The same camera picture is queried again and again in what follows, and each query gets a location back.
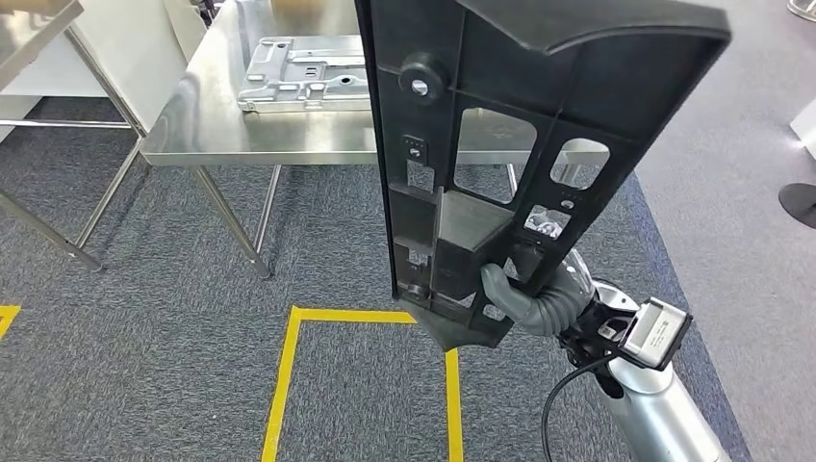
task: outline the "metal plate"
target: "metal plate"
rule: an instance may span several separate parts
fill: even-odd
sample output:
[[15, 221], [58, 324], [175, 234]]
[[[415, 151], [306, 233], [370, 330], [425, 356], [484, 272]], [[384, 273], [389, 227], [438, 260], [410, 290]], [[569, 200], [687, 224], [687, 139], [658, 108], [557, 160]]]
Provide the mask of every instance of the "metal plate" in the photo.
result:
[[369, 110], [360, 37], [261, 38], [238, 105], [257, 113]]

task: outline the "light gray floor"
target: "light gray floor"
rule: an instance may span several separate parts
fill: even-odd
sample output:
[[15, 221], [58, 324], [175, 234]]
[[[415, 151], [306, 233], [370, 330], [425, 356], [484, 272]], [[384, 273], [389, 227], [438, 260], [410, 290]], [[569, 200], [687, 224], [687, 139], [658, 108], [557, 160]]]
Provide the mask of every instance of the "light gray floor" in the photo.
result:
[[637, 168], [752, 455], [816, 453], [816, 231], [777, 202], [816, 163], [787, 124], [816, 98], [816, 24], [727, 8], [734, 41]]
[[[104, 119], [110, 106], [50, 101], [40, 116]], [[73, 235], [132, 136], [16, 130], [0, 185]], [[270, 168], [214, 169], [253, 229]], [[466, 178], [506, 193], [506, 171]], [[22, 305], [0, 341], [0, 459], [257, 461], [289, 308], [394, 309], [376, 167], [286, 167], [261, 282], [182, 169], [136, 168], [89, 250], [87, 272], [0, 213], [0, 303]], [[596, 276], [685, 306], [634, 179], [579, 244]], [[471, 461], [541, 460], [546, 391], [572, 367], [554, 341], [514, 329], [461, 350]], [[693, 328], [676, 368], [735, 461], [750, 461]], [[304, 323], [280, 461], [446, 460], [442, 354], [418, 326]], [[628, 460], [581, 378], [552, 415], [556, 460]]]

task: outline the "table leg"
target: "table leg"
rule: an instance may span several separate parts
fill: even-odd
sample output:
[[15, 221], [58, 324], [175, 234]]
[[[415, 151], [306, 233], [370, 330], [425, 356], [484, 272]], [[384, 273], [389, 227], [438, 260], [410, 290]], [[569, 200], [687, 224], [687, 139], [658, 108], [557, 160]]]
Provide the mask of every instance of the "table leg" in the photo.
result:
[[510, 198], [512, 199], [519, 190], [519, 180], [516, 178], [516, 169], [513, 164], [507, 164], [507, 177], [510, 180]]
[[267, 234], [267, 226], [269, 224], [269, 216], [272, 212], [272, 203], [275, 200], [275, 190], [278, 189], [278, 179], [280, 178], [281, 166], [275, 166], [272, 171], [272, 178], [269, 180], [269, 188], [267, 189], [267, 198], [264, 200], [264, 211], [261, 213], [261, 219], [258, 221], [258, 232], [255, 233], [255, 251], [260, 252], [261, 246], [264, 245], [264, 237]]
[[99, 219], [102, 218], [102, 214], [105, 213], [105, 209], [108, 208], [108, 204], [111, 203], [111, 199], [114, 198], [114, 194], [118, 191], [119, 186], [122, 184], [122, 180], [124, 180], [125, 175], [127, 174], [130, 167], [133, 166], [133, 163], [136, 161], [136, 158], [139, 157], [139, 148], [141, 147], [141, 137], [136, 140], [136, 144], [134, 144], [133, 148], [130, 151], [130, 154], [125, 158], [125, 162], [122, 163], [121, 167], [119, 167], [119, 171], [116, 173], [114, 177], [114, 181], [108, 186], [108, 189], [105, 191], [105, 194], [102, 196], [102, 199], [96, 204], [96, 208], [93, 210], [93, 213], [90, 214], [90, 219], [88, 223], [85, 225], [85, 228], [82, 230], [82, 233], [79, 235], [79, 239], [77, 240], [77, 246], [80, 248], [85, 248], [85, 244], [88, 243], [88, 238], [90, 237], [93, 230], [96, 229], [96, 225], [99, 223]]
[[92, 271], [96, 272], [102, 270], [102, 264], [94, 260], [93, 257], [85, 253], [81, 248], [63, 237], [63, 235], [55, 231], [54, 228], [48, 226], [44, 221], [26, 210], [3, 190], [0, 190], [0, 207], [6, 209], [9, 211], [9, 213], [33, 226], [34, 229], [38, 230], [49, 241], [54, 243], [54, 245], [68, 252], [70, 256], [82, 261], [82, 263], [86, 264]]
[[272, 272], [269, 270], [267, 264], [261, 259], [261, 256], [258, 255], [258, 252], [255, 251], [252, 241], [246, 237], [246, 232], [241, 227], [238, 219], [235, 218], [235, 214], [233, 214], [232, 209], [230, 209], [229, 204], [227, 204], [223, 194], [221, 194], [221, 191], [218, 189], [213, 177], [210, 176], [210, 172], [207, 171], [205, 167], [201, 166], [191, 167], [191, 170], [195, 179], [198, 180], [198, 183], [202, 188], [204, 188], [207, 195], [210, 196], [210, 200], [213, 201], [213, 205], [216, 206], [218, 214], [221, 215], [221, 218], [224, 220], [224, 223], [227, 225], [230, 232], [232, 232], [233, 236], [235, 236], [235, 238], [238, 240], [238, 244], [241, 246], [246, 258], [252, 262], [252, 265], [255, 266], [255, 270], [258, 271], [263, 279], [271, 277]]

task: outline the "black plastic part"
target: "black plastic part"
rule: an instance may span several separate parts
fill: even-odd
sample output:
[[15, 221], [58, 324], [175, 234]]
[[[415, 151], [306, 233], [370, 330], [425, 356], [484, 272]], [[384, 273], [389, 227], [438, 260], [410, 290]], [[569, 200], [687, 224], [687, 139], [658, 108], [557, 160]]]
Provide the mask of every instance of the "black plastic part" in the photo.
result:
[[634, 313], [616, 310], [602, 303], [597, 297], [594, 297], [592, 302], [590, 302], [581, 313], [581, 316], [578, 317], [577, 321], [570, 325], [570, 328], [558, 334], [558, 341], [561, 347], [567, 350], [570, 362], [574, 366], [578, 368], [586, 366], [611, 354], [615, 357], [622, 357], [639, 368], [663, 371], [669, 366], [669, 363], [672, 362], [675, 354], [680, 349], [694, 317], [691, 314], [686, 314], [675, 339], [666, 349], [663, 360], [656, 366], [645, 364], [637, 357], [629, 354], [622, 349], [619, 341], [606, 339], [599, 335], [599, 329], [602, 325], [611, 327], [614, 324], [608, 323], [608, 321], [616, 319], [626, 320], [615, 330], [625, 330], [623, 338], [628, 337], [631, 328], [634, 327], [636, 322]]
[[[538, 294], [730, 38], [724, 12], [670, 0], [355, 1], [395, 297], [424, 310], [418, 322], [445, 349], [498, 344], [512, 322], [484, 315], [478, 269], [518, 259], [513, 285]], [[510, 203], [453, 182], [468, 108], [538, 132]], [[610, 151], [584, 190], [550, 178], [573, 139]], [[408, 184], [409, 160], [433, 168], [434, 192]], [[570, 216], [557, 239], [524, 228], [536, 205]], [[448, 335], [451, 322], [464, 330]]]
[[816, 229], [816, 186], [793, 183], [779, 190], [779, 203], [791, 217]]

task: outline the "yellow tape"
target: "yellow tape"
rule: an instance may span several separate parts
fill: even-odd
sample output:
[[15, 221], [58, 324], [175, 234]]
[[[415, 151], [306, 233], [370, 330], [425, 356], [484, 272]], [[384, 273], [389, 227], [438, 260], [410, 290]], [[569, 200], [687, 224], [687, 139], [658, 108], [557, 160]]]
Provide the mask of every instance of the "yellow tape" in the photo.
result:
[[14, 317], [20, 312], [19, 306], [0, 306], [0, 339], [6, 335], [9, 326], [12, 325]]
[[459, 351], [445, 353], [445, 388], [447, 396], [447, 459], [464, 462], [465, 444], [462, 436], [462, 402], [459, 390]]
[[404, 311], [320, 310], [297, 307], [294, 309], [298, 311], [303, 321], [417, 323]]
[[292, 365], [294, 363], [294, 348], [297, 346], [297, 335], [300, 333], [300, 308], [292, 307], [289, 314], [289, 325], [286, 328], [286, 337], [281, 352], [281, 362], [278, 366], [278, 383], [272, 398], [272, 407], [269, 409], [267, 423], [267, 437], [264, 438], [264, 450], [261, 452], [261, 462], [274, 462], [278, 455], [278, 440], [283, 427], [283, 413], [286, 410], [286, 398], [289, 395], [289, 382], [292, 380]]
[[[289, 384], [292, 381], [294, 353], [302, 321], [416, 323], [411, 315], [401, 311], [324, 310], [293, 306], [284, 337], [280, 366], [278, 366], [275, 394], [272, 397], [272, 405], [269, 409], [267, 435], [264, 438], [261, 462], [275, 462], [277, 457], [280, 433], [283, 428], [283, 417], [286, 411], [286, 399], [289, 395]], [[459, 389], [459, 353], [455, 349], [445, 354], [445, 375], [448, 460], [450, 462], [464, 462], [462, 404]]]

